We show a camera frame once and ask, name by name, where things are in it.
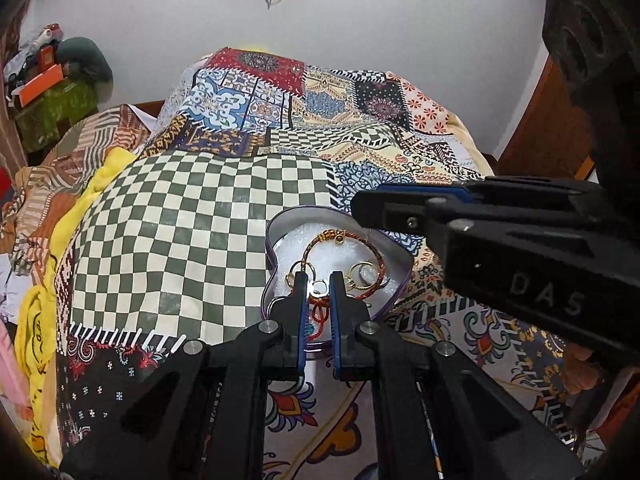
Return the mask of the purple heart-shaped tin box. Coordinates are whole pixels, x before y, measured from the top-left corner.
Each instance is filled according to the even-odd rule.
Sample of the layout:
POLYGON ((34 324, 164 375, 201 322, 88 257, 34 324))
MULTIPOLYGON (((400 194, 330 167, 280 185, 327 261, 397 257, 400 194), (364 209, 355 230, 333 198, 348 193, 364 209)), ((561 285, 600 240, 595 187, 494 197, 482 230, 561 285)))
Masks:
POLYGON ((330 275, 341 272, 346 292, 361 298, 375 321, 396 304, 411 278, 413 256, 404 246, 328 207, 280 212, 267 223, 265 245, 269 278, 260 305, 264 318, 292 292, 299 270, 307 273, 310 300, 326 298, 330 275))

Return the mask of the dark green cushion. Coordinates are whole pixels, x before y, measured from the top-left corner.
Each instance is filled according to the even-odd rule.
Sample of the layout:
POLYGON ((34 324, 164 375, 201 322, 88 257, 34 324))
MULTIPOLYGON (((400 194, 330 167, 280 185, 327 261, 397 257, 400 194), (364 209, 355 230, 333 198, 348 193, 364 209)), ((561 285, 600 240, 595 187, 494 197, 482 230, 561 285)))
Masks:
POLYGON ((63 40, 55 51, 55 59, 63 73, 74 78, 86 77, 94 82, 109 82, 113 72, 100 48, 84 37, 63 40))

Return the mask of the brown striped patchwork cloth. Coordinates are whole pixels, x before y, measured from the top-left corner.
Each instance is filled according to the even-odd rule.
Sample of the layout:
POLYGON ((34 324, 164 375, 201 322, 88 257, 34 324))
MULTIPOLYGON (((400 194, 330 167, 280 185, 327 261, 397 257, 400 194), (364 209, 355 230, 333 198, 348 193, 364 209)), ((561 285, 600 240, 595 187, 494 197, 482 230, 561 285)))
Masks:
POLYGON ((70 128, 40 165, 17 171, 14 197, 1 213, 1 253, 16 274, 42 280, 58 220, 110 151, 133 152, 149 135, 150 128, 131 106, 112 107, 70 128))

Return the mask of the yellow blanket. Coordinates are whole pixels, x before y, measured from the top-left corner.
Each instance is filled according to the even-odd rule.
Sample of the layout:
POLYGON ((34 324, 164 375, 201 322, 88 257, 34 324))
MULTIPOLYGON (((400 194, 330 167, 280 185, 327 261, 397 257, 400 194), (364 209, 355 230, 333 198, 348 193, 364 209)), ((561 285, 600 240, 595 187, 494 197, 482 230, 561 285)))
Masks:
POLYGON ((66 248, 72 241, 86 211, 136 155, 124 148, 112 148, 105 162, 96 170, 84 190, 55 223, 49 240, 49 255, 42 281, 25 294, 17 318, 14 352, 21 378, 27 380, 28 405, 32 409, 32 426, 25 441, 41 463, 60 464, 47 449, 50 424, 44 420, 44 385, 56 349, 58 298, 54 280, 66 248))

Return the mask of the brown wooden wardrobe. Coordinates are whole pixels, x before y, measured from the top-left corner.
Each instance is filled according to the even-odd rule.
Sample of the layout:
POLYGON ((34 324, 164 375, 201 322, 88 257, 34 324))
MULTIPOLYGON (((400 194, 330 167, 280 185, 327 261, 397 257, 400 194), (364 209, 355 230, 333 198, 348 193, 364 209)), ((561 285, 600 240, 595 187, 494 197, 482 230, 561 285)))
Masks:
POLYGON ((585 113, 568 98, 563 75, 548 58, 513 136, 497 160, 500 176, 574 178, 584 173, 590 137, 585 113))

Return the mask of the orange shoe box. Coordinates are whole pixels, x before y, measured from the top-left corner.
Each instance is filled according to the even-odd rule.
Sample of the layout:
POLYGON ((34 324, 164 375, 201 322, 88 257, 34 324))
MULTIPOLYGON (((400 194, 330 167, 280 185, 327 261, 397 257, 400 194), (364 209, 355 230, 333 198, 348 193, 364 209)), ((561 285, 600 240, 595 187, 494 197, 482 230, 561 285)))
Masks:
POLYGON ((13 103, 15 106, 24 107, 41 96, 50 88, 54 87, 64 79, 61 64, 54 64, 43 73, 32 78, 27 84, 18 87, 13 93, 13 103))

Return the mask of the green patterned box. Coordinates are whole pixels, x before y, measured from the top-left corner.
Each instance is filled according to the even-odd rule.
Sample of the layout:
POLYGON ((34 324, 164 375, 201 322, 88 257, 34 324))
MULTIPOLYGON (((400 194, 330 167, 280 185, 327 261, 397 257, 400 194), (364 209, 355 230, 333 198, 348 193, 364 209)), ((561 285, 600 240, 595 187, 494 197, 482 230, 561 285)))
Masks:
POLYGON ((96 90, 85 79, 63 79, 16 116, 24 151, 32 154, 58 143, 73 125, 98 106, 96 90))

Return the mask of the colourful patchwork bedspread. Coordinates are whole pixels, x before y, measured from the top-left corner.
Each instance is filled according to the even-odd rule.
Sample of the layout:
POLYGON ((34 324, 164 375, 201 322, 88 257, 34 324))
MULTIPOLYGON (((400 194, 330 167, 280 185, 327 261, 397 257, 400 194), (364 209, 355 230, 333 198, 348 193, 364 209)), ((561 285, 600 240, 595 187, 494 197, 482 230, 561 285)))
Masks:
MULTIPOLYGON (((96 437, 178 338, 235 340, 262 320, 266 236, 280 212, 350 214, 383 183, 492 174, 454 113, 391 72, 334 70, 223 48, 191 65, 138 158, 79 222, 55 279, 62 460, 96 437)), ((455 294, 419 237, 385 233, 390 283, 372 310, 407 340, 457 344, 566 448, 564 342, 455 294)), ((370 384, 332 377, 329 320, 305 376, 270 382, 263 479, 377 479, 370 384)))

